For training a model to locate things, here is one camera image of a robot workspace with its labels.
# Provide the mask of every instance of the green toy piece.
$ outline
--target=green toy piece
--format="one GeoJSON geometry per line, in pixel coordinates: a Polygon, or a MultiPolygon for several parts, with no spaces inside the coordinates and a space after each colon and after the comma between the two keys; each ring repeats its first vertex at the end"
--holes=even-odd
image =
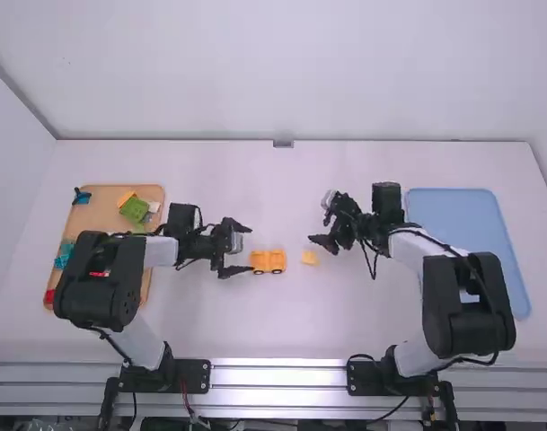
{"type": "Polygon", "coordinates": [[[129,198],[119,213],[126,217],[132,224],[141,225],[141,221],[149,210],[149,204],[135,196],[129,198]]]}

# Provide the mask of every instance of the cork mat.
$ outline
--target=cork mat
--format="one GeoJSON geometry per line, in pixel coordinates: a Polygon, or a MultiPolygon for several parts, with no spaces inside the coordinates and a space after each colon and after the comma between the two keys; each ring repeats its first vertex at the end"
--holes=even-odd
{"type": "MultiPolygon", "coordinates": [[[[160,209],[155,213],[151,220],[145,224],[146,231],[151,232],[161,224],[163,201],[165,192],[163,187],[156,184],[119,184],[119,185],[101,185],[93,184],[80,187],[81,191],[92,193],[90,201],[86,205],[73,205],[67,218],[66,228],[62,233],[62,240],[75,240],[81,231],[104,231],[104,232],[126,232],[134,230],[133,224],[119,213],[117,207],[118,199],[128,191],[135,191],[137,197],[149,201],[159,202],[160,209]]],[[[58,254],[59,244],[56,247],[56,256],[58,254]]],[[[147,301],[149,295],[149,285],[151,283],[151,269],[144,271],[141,283],[141,301],[139,305],[147,301]]],[[[56,288],[57,282],[61,277],[62,270],[55,268],[52,262],[52,269],[49,275],[47,291],[56,288]]],[[[53,310],[53,302],[46,303],[43,306],[48,310],[53,310]]]]}

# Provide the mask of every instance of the yellow block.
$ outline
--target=yellow block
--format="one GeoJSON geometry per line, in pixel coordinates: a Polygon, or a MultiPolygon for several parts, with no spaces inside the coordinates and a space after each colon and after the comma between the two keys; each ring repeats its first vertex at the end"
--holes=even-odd
{"type": "Polygon", "coordinates": [[[301,255],[301,262],[305,265],[313,265],[314,267],[319,265],[319,258],[314,251],[305,250],[301,255]]]}
{"type": "Polygon", "coordinates": [[[125,205],[125,203],[128,201],[131,197],[137,197],[137,193],[133,190],[128,191],[125,193],[121,198],[118,199],[118,208],[121,208],[125,205]]]}

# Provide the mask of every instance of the small yellow cube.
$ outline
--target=small yellow cube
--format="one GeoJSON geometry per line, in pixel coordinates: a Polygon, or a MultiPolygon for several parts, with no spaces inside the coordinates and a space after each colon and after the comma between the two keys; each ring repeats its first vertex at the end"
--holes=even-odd
{"type": "Polygon", "coordinates": [[[313,265],[314,267],[319,265],[319,258],[314,251],[305,250],[301,255],[301,262],[305,265],[313,265]]]}

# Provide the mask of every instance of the blue mat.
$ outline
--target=blue mat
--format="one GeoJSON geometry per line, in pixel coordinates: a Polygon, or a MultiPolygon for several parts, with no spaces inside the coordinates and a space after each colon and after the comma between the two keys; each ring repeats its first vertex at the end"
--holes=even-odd
{"type": "Polygon", "coordinates": [[[411,189],[407,218],[443,242],[500,259],[513,315],[526,319],[531,303],[497,198],[486,189],[411,189]]]}

